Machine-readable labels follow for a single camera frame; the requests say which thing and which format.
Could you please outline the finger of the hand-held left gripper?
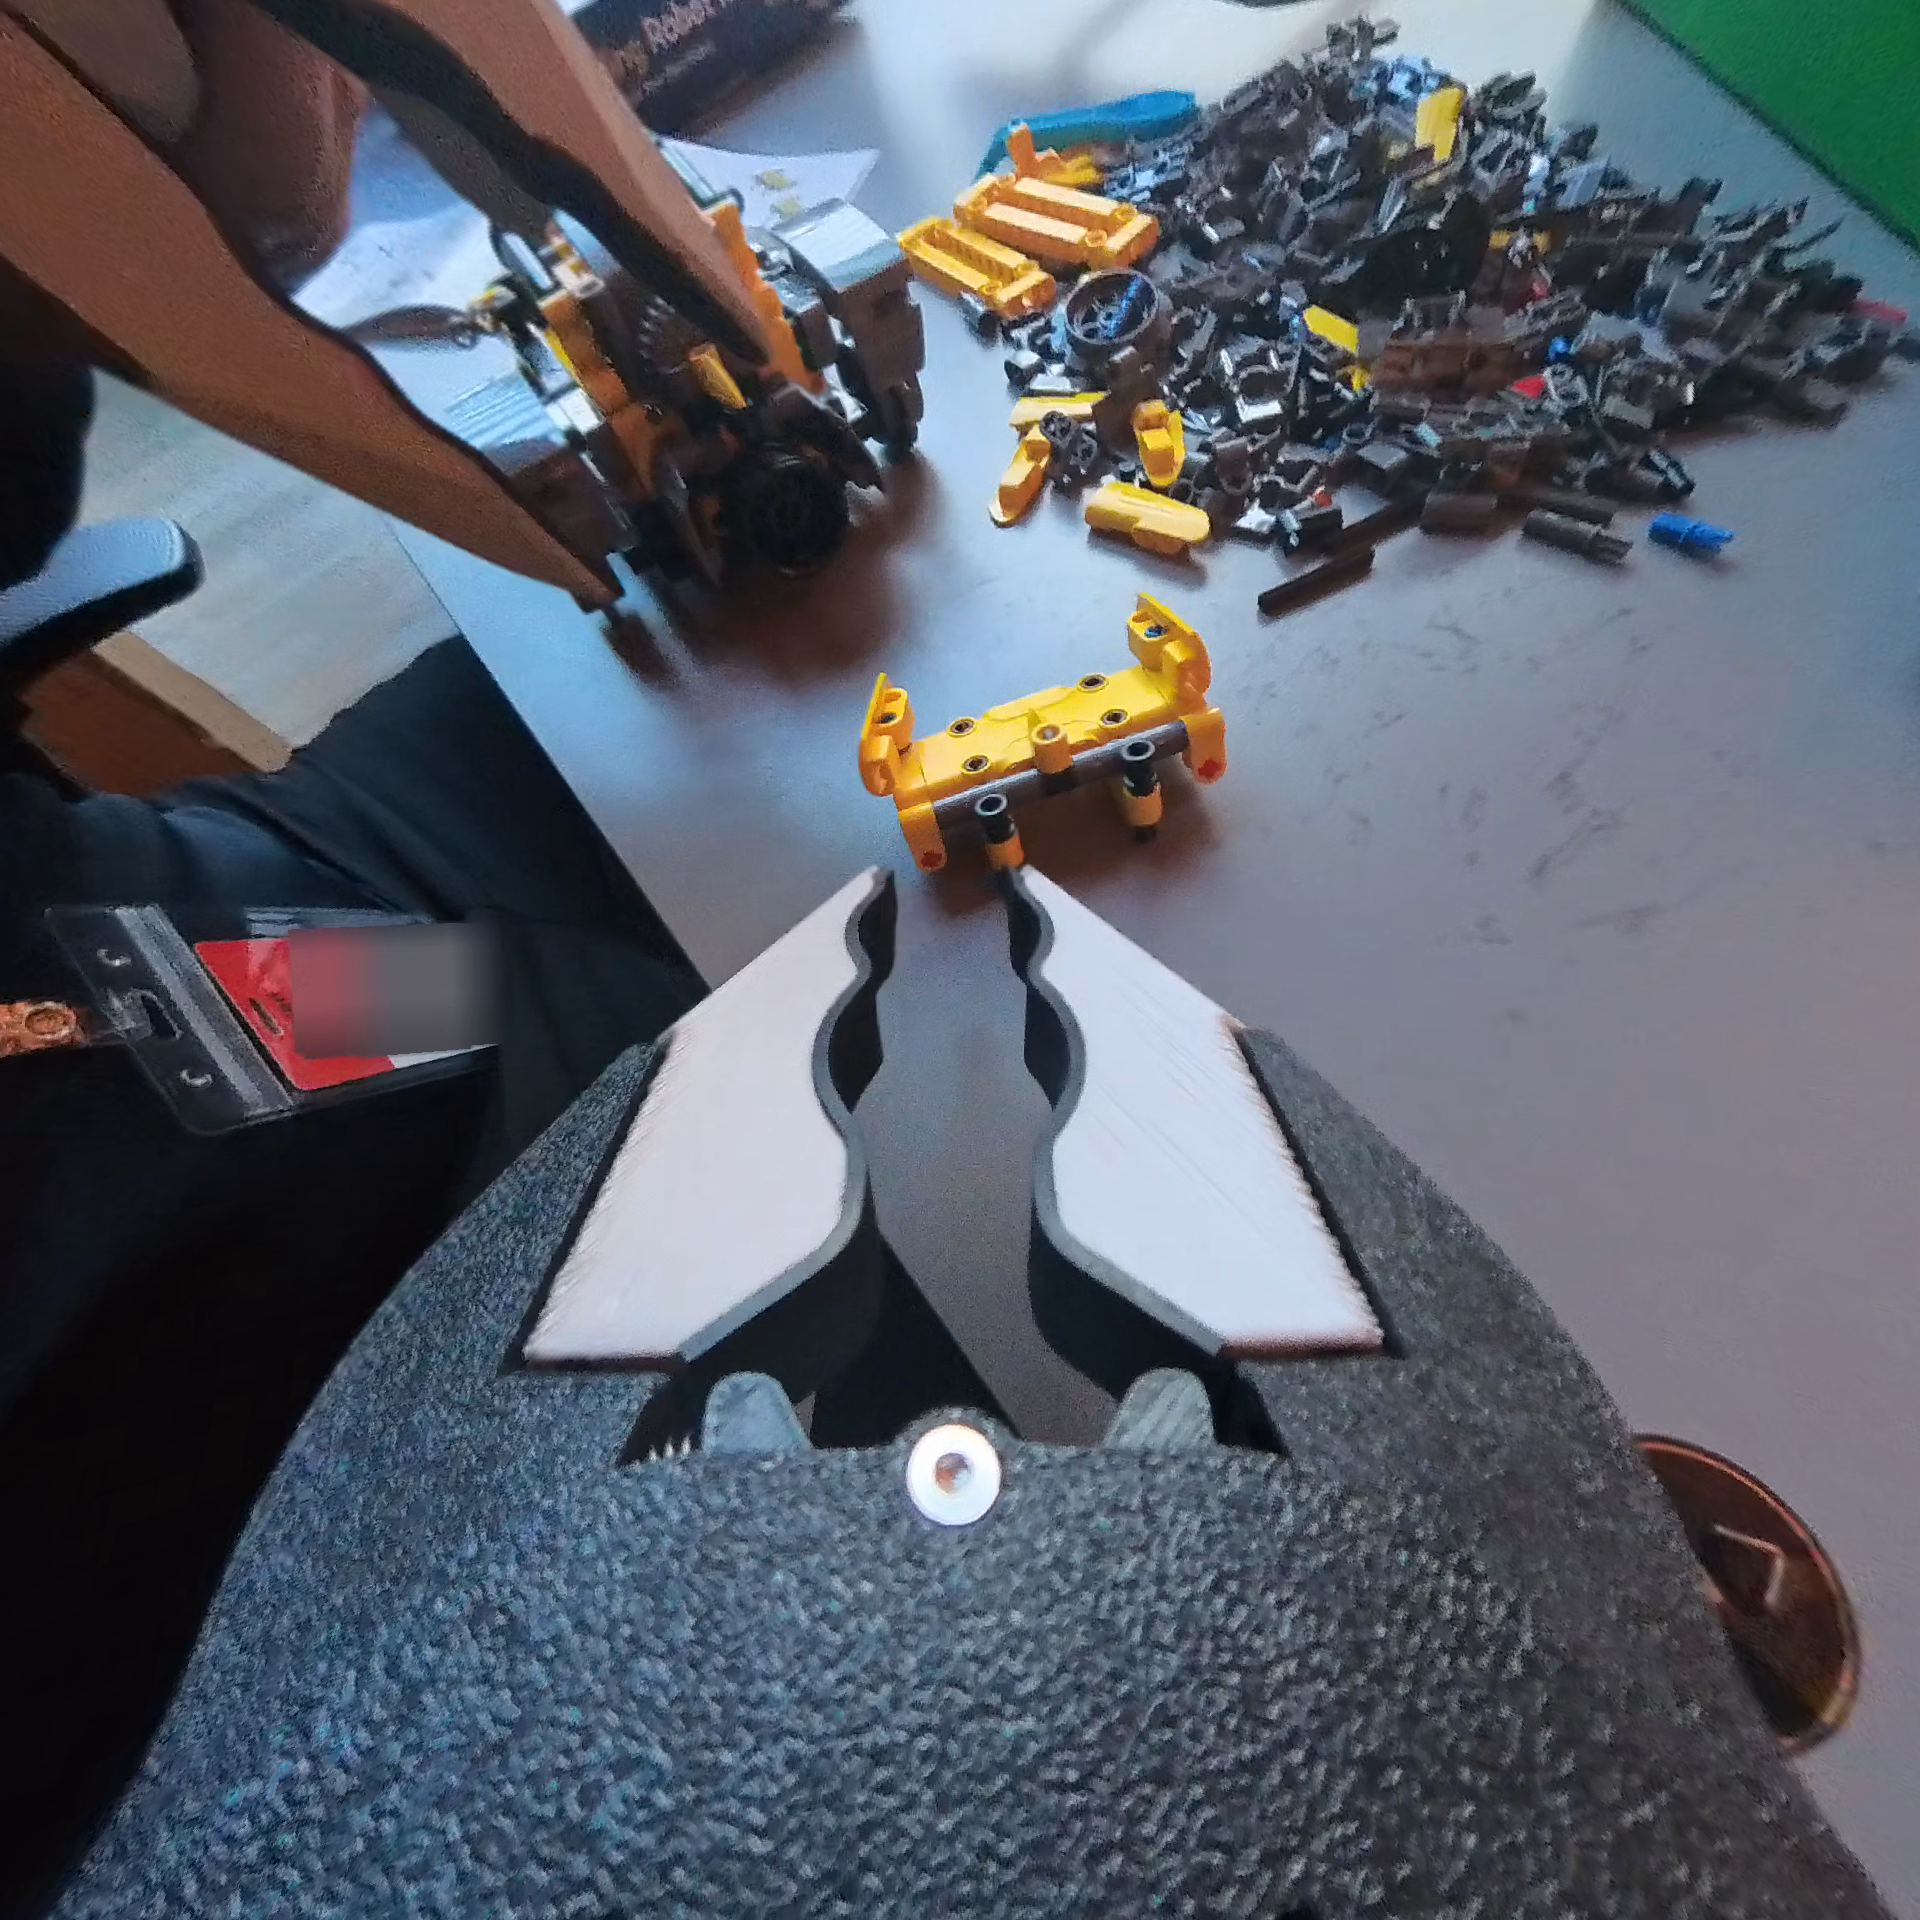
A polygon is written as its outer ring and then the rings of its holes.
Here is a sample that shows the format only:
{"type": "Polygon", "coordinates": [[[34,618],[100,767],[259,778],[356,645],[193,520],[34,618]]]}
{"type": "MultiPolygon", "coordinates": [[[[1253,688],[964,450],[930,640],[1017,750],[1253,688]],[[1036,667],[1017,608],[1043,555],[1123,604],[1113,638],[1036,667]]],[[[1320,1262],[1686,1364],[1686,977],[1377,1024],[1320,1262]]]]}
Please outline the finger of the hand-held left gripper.
{"type": "Polygon", "coordinates": [[[258,275],[200,195],[34,23],[1,27],[4,267],[75,349],[311,480],[567,594],[618,597],[357,343],[258,275]]]}
{"type": "Polygon", "coordinates": [[[270,1],[265,12],[360,81],[449,117],[711,343],[769,364],[730,252],[557,4],[270,1]]]}

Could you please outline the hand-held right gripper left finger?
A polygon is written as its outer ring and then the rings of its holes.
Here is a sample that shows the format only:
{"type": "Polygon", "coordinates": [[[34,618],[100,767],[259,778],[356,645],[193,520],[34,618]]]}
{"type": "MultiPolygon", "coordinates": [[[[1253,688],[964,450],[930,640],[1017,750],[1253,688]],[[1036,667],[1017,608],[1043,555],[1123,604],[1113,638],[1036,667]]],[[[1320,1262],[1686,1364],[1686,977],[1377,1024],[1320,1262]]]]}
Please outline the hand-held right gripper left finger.
{"type": "Polygon", "coordinates": [[[863,868],[661,1035],[522,1339],[527,1366],[702,1366],[773,1339],[802,1362],[871,1315],[852,1109],[879,1066],[898,890],[863,868]]]}

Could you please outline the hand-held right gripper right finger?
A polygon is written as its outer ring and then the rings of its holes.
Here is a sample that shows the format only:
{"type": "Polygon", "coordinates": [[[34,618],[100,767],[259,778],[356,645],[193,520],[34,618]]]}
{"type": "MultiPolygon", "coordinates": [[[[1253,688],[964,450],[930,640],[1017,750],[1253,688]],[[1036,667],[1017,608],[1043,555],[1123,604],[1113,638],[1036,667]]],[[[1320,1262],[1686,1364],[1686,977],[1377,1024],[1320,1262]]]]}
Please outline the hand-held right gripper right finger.
{"type": "Polygon", "coordinates": [[[1063,1333],[1172,1339],[1211,1364],[1382,1354],[1246,1025],[1039,869],[1006,878],[1006,912],[1046,1099],[1033,1223],[1113,1302],[1068,1308],[1063,1333]]]}

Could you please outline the yellow toy vehicle model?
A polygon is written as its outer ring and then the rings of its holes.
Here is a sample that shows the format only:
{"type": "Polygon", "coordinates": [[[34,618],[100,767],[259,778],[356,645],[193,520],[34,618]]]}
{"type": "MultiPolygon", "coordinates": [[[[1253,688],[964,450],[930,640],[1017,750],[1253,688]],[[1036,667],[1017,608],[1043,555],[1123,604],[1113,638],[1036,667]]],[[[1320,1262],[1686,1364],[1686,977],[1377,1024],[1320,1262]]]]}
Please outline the yellow toy vehicle model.
{"type": "Polygon", "coordinates": [[[750,364],[708,340],[591,231],[556,213],[527,245],[492,231],[499,275],[470,332],[511,369],[444,406],[451,434],[588,561],[700,579],[802,576],[848,539],[924,419],[924,317],[906,253],[834,197],[778,225],[702,205],[771,333],[750,364]]]}

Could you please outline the yellow brick sub-assembly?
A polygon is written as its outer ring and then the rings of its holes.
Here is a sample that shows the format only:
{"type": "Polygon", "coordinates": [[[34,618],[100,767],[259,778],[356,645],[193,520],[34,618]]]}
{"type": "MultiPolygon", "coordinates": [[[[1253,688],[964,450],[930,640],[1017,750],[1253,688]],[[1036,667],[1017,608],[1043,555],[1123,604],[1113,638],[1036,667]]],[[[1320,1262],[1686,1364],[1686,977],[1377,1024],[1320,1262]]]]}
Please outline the yellow brick sub-assembly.
{"type": "Polygon", "coordinates": [[[986,863],[1025,863],[1021,815],[1046,799],[1104,789],[1125,827],[1154,838],[1163,769],[1208,785],[1228,769],[1226,716],[1211,699],[1205,640],[1161,600],[1140,594],[1125,620],[1128,659],[977,708],[919,732],[907,691],[875,678],[856,739],[863,789],[890,802],[916,868],[948,866],[956,843],[986,863]]]}

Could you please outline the grey desk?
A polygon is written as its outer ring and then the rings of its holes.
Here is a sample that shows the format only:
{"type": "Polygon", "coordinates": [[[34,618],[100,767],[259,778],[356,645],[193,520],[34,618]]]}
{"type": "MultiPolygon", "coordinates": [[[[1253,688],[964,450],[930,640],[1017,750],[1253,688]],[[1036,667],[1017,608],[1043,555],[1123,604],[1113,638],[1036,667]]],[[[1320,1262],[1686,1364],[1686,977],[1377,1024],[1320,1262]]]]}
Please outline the grey desk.
{"type": "Polygon", "coordinates": [[[921,723],[1123,653],[1140,591],[1204,636],[1228,772],[1136,842],[1105,794],[1028,857],[1269,1030],[1492,1235],[1629,1428],[1777,1490],[1863,1638],[1806,1760],[1916,1915],[1916,364],[1831,427],[1679,448],[1715,561],[1386,539],[1283,620],[1226,539],[1159,563],[1048,495],[1009,529],[1002,364],[921,295],[918,454],[828,570],[634,594],[608,631],[396,541],[716,984],[856,869],[898,873],[862,1105],[882,1231],[1021,1434],[1104,1398],[1028,1299],[1043,1095],[996,887],[906,868],[854,769],[879,672],[921,723]]]}

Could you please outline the dark toy set box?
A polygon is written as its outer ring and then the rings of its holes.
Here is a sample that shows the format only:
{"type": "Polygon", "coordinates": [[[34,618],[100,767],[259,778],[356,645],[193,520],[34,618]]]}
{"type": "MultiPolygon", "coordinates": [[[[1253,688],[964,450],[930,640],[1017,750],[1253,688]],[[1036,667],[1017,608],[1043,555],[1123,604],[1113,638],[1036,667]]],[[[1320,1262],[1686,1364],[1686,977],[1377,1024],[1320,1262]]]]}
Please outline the dark toy set box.
{"type": "Polygon", "coordinates": [[[812,47],[845,1],[566,1],[562,10],[635,115],[683,127],[766,84],[812,47]]]}

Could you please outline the white instruction booklet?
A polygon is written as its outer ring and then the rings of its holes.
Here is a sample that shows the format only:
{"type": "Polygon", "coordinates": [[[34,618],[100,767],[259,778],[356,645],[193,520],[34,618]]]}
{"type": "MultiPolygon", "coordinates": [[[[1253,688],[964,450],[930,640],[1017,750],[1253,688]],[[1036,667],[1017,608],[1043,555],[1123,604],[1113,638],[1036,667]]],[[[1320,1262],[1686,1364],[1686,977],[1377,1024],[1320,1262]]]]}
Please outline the white instruction booklet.
{"type": "MultiPolygon", "coordinates": [[[[873,150],[754,153],[654,135],[677,173],[731,194],[750,228],[776,228],[823,201],[856,201],[873,150]]],[[[406,305],[459,308],[499,269],[484,213],[420,153],[384,107],[356,135],[348,234],[295,292],[314,319],[344,328],[406,305]]]]}

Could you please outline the yellow rectangular beam panel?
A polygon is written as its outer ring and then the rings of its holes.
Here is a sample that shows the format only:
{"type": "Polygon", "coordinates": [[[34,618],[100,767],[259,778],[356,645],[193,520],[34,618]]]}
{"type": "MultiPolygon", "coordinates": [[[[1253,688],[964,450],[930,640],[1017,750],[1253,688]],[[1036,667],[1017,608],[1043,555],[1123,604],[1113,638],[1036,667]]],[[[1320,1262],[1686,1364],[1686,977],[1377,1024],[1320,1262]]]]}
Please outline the yellow rectangular beam panel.
{"type": "Polygon", "coordinates": [[[1129,269],[1159,241],[1159,221],[1147,209],[1012,172],[973,180],[953,200],[952,218],[1048,269],[1129,269]]]}
{"type": "Polygon", "coordinates": [[[998,324],[1052,308],[1053,275],[1033,258],[953,218],[928,216],[895,231],[895,244],[925,284],[972,300],[998,324]]]}

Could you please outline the red badge in clear holder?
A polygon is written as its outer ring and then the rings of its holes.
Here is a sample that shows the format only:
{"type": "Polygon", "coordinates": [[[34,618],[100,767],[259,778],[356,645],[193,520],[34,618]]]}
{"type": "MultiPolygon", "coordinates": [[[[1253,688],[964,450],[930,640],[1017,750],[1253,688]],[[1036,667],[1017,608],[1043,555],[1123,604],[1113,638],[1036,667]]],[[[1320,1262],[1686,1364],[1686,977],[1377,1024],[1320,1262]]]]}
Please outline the red badge in clear holder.
{"type": "Polygon", "coordinates": [[[43,928],[90,1044],[186,1133],[217,1137],[493,1063],[492,934],[360,908],[56,903],[43,928]]]}

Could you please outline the blue brick separator tool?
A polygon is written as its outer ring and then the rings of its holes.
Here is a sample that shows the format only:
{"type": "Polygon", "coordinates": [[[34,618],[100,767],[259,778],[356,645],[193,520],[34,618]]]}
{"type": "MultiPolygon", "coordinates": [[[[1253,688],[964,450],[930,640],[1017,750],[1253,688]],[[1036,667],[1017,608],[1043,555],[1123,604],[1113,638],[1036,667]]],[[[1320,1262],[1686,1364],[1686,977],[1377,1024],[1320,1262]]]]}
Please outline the blue brick separator tool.
{"type": "Polygon", "coordinates": [[[1025,125],[1036,144],[1049,148],[1061,141],[1068,148],[1123,146],[1175,135],[1189,127],[1198,113],[1196,95],[1178,87],[1155,87],[1105,101],[1013,113],[988,140],[977,170],[989,173],[1007,160],[1012,131],[1017,125],[1025,125]]]}

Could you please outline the black axle pin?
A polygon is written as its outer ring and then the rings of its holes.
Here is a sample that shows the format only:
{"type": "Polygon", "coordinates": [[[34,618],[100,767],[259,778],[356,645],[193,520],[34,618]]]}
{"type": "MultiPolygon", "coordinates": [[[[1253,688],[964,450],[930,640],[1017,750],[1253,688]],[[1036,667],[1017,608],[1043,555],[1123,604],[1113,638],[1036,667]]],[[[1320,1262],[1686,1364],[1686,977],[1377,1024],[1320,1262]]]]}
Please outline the black axle pin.
{"type": "Polygon", "coordinates": [[[1374,571],[1376,561],[1377,546],[1374,541],[1335,549],[1259,589],[1255,612],[1261,620],[1276,620],[1303,609],[1358,584],[1374,571]]]}

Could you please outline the brown round disc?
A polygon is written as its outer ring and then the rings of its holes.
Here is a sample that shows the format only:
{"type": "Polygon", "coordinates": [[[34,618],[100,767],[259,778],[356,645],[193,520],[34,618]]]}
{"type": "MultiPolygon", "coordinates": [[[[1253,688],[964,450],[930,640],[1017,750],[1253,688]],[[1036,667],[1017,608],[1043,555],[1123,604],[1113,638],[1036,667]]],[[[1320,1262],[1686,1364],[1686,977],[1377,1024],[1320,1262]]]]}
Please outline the brown round disc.
{"type": "Polygon", "coordinates": [[[1787,1756],[1803,1757],[1860,1697],[1860,1615],[1835,1560],[1787,1500],[1724,1451],[1652,1432],[1634,1444],[1762,1718],[1787,1756]]]}

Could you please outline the pile of dark loose bricks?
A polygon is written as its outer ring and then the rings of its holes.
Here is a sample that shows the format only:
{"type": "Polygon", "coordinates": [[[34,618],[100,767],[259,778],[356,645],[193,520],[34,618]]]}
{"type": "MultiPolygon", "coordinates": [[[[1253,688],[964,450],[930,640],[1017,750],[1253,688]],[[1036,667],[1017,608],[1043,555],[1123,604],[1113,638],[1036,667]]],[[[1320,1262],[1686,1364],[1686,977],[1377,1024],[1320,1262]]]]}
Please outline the pile of dark loose bricks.
{"type": "Polygon", "coordinates": [[[1082,368],[1057,313],[1090,272],[1041,263],[1057,297],[1017,322],[916,274],[1004,349],[996,525],[1052,491],[1099,541],[1181,561],[1231,537],[1276,552],[1279,578],[1407,525],[1517,524],[1621,563],[1617,510],[1688,516],[1678,434],[1831,425],[1916,361],[1916,325],[1826,255],[1808,201],[1644,186],[1595,125],[1551,124],[1532,73],[1465,85],[1396,40],[1335,19],[1184,131],[1049,148],[1017,124],[975,172],[1151,213],[1132,269],[1174,308],[1154,361],[1082,368]]]}

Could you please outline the green plastic storage bin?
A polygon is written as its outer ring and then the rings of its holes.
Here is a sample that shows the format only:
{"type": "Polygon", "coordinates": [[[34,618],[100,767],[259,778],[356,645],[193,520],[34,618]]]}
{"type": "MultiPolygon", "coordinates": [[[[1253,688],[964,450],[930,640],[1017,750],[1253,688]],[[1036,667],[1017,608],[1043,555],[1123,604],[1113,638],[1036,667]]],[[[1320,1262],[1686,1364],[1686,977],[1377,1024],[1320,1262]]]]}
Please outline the green plastic storage bin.
{"type": "Polygon", "coordinates": [[[1840,255],[1916,301],[1917,5],[1595,4],[1577,94],[1631,162],[1844,218],[1840,255]]]}

